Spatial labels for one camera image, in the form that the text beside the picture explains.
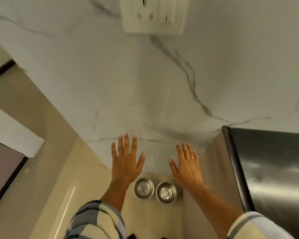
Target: finger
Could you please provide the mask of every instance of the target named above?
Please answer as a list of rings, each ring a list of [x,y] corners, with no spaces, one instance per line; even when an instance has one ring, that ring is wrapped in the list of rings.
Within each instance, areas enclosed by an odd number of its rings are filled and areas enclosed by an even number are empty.
[[[199,166],[199,156],[195,150],[194,150],[194,157],[195,157],[195,164],[197,164],[197,166]]]
[[[172,160],[171,158],[168,159],[168,163],[171,167],[171,173],[174,176],[174,178],[178,178],[178,169],[177,166],[174,162],[174,160]]]
[[[122,135],[119,136],[118,150],[119,150],[119,156],[122,156],[123,155],[123,137],[122,137]]]
[[[185,160],[184,152],[180,145],[176,145],[177,155],[178,155],[178,162]]]
[[[112,150],[112,158],[113,158],[113,160],[116,160],[117,159],[117,153],[116,153],[116,148],[115,148],[115,142],[112,143],[111,150]]]
[[[136,150],[137,150],[137,137],[134,136],[132,140],[132,146],[131,146],[131,155],[136,157]]]
[[[189,151],[185,142],[182,142],[185,159],[190,159]]]
[[[193,149],[192,149],[191,145],[188,144],[187,148],[188,148],[188,151],[189,151],[189,157],[190,157],[190,159],[194,161],[195,160],[195,155],[194,155],[194,152],[193,152]]]
[[[124,152],[129,153],[129,140],[128,140],[128,134],[127,133],[125,133],[125,135],[124,135]]]
[[[140,155],[140,158],[137,162],[137,167],[136,167],[136,171],[138,174],[140,174],[142,172],[142,169],[143,169],[143,165],[144,165],[144,162],[145,162],[145,153],[142,153]]]

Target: stainless steel bowl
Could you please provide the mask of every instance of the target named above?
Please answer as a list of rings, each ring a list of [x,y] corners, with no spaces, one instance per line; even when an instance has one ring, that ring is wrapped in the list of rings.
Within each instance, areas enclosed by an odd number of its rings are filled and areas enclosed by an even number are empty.
[[[154,184],[148,178],[141,178],[136,181],[133,192],[140,199],[150,198],[154,194]]]
[[[155,194],[157,200],[164,204],[172,204],[177,198],[176,188],[172,183],[169,182],[159,183],[156,187]]]

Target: plaid shirt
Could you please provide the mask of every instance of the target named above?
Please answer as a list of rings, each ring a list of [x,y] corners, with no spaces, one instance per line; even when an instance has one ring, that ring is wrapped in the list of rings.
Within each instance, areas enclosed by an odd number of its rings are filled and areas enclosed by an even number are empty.
[[[228,239],[292,239],[280,226],[257,212],[247,212],[231,226]],[[111,205],[94,200],[73,216],[64,239],[125,239],[122,216]]]

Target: metal bowl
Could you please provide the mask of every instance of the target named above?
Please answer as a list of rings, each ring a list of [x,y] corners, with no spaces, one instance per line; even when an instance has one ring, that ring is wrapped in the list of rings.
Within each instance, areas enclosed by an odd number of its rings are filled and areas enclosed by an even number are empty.
[[[133,192],[140,199],[148,199],[154,194],[154,184],[148,178],[141,178],[136,181]]]
[[[176,188],[172,183],[161,182],[156,187],[156,198],[164,204],[173,204],[177,198]]]

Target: refrigerator door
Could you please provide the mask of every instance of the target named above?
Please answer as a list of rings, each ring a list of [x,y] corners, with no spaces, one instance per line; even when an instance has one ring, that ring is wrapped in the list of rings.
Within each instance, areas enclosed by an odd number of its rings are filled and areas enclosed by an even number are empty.
[[[299,239],[299,134],[229,130],[255,211]]]

